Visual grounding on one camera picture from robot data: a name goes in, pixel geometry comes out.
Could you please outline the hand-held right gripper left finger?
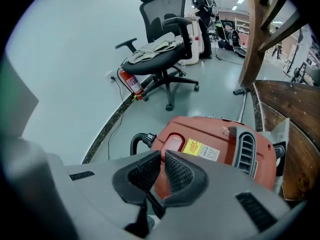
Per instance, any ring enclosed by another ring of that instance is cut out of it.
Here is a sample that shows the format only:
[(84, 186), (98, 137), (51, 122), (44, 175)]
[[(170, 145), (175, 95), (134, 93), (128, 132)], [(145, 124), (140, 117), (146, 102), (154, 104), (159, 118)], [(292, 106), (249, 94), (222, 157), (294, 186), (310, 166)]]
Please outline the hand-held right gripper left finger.
[(48, 164), (78, 240), (134, 240), (150, 233), (147, 191), (160, 172), (159, 151), (71, 166), (49, 154)]

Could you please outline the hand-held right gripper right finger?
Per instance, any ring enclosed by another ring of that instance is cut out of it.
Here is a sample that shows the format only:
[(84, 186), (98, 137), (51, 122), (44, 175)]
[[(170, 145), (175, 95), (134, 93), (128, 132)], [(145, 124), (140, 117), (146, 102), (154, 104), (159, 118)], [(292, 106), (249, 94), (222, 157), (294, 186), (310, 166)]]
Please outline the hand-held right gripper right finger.
[(151, 240), (283, 240), (299, 214), (230, 165), (165, 152), (172, 192)]

